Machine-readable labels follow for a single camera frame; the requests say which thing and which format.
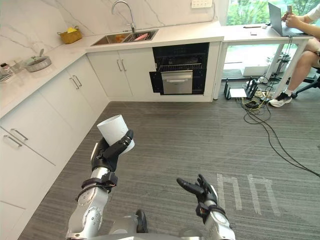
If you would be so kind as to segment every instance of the sink basin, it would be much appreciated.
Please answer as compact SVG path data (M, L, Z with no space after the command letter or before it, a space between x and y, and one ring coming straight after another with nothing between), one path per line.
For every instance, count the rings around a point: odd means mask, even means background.
M124 39L129 36L131 33L118 33L107 35L101 38L96 43L92 44L91 46L98 46L98 45L106 45L106 44L119 44L124 41Z
M92 44L91 46L150 41L155 37L157 31L158 30L106 35L103 38L101 38L99 41ZM144 39L140 39L140 40L135 41L135 39L142 36L143 34L147 34L147 37L145 37Z
M152 40L156 33L158 32L158 30L152 30L152 31L139 31L139 32L135 32L135 33L131 33L129 36L127 36L124 39L124 43L131 43L131 42L144 42L144 41L150 41ZM145 37L144 39L141 40L135 40L138 37L147 34L147 37Z

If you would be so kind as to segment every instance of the built-in oven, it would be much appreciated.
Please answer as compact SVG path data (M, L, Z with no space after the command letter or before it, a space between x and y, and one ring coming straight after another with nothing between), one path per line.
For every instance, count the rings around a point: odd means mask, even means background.
M156 71L150 72L154 93L204 94L209 43L153 47Z

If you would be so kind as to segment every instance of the table leg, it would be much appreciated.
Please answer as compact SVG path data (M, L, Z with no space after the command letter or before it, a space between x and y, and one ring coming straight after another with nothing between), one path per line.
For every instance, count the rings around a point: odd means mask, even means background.
M296 49L296 51L293 55L293 58L291 59L291 62L289 63L289 66L287 67L285 73L283 74L283 77L282 77L281 81L279 82L278 87L276 88L272 99L279 96L279 94L284 89L288 78L291 76L301 54L304 52L307 43L308 43L308 39L303 39L303 40L301 40L300 43L298 43L298 48Z
M285 46L284 44L279 44L279 46L278 46L278 48L277 48L277 50L275 52L275 55L273 57L273 60L272 60L270 66L268 68L268 71L265 74L265 78L266 79L268 79L268 80L270 79L271 74L273 72L273 69L275 68L276 63L278 62L279 56L280 56L281 51L284 48L284 46Z
M219 54L218 54L218 63L216 66L216 72L215 72L214 83L213 83L212 98L214 100L218 99L219 90L220 90L220 86L221 86L221 79L222 79L222 75L224 73L224 66L225 66L225 60L226 60L228 46L229 46L229 44L227 42L220 43Z

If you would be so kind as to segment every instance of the cabinet door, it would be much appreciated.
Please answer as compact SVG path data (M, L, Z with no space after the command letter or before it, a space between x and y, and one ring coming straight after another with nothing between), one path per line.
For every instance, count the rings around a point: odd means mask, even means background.
M71 126L73 139L82 140L96 118L80 88L75 85L67 71L60 72L41 87L39 92Z
M25 209L0 202L0 239L5 240Z
M26 209L40 201L55 166L0 128L0 200Z
M67 71L78 83L81 93L90 104L96 117L98 117L108 105L109 99L87 56L81 57L69 66Z
M152 48L120 50L119 56L126 69L126 77L134 96L152 95L153 89L149 72L155 72Z
M90 52L87 56L108 97L132 96L118 51Z
M55 165L65 164L72 154L72 128L37 91L1 118L0 125Z

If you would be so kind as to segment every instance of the green trees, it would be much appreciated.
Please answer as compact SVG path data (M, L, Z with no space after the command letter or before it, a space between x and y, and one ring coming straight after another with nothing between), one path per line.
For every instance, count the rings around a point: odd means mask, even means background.
M317 0L269 0L281 7L284 13L291 4L296 15L304 15L313 9ZM230 0L227 25L261 24L269 22L268 0Z
M266 0L238 0L229 5L227 25L265 23L269 19Z
M291 4L293 13L299 16L307 14L318 4L316 0L284 0L284 2L286 5Z

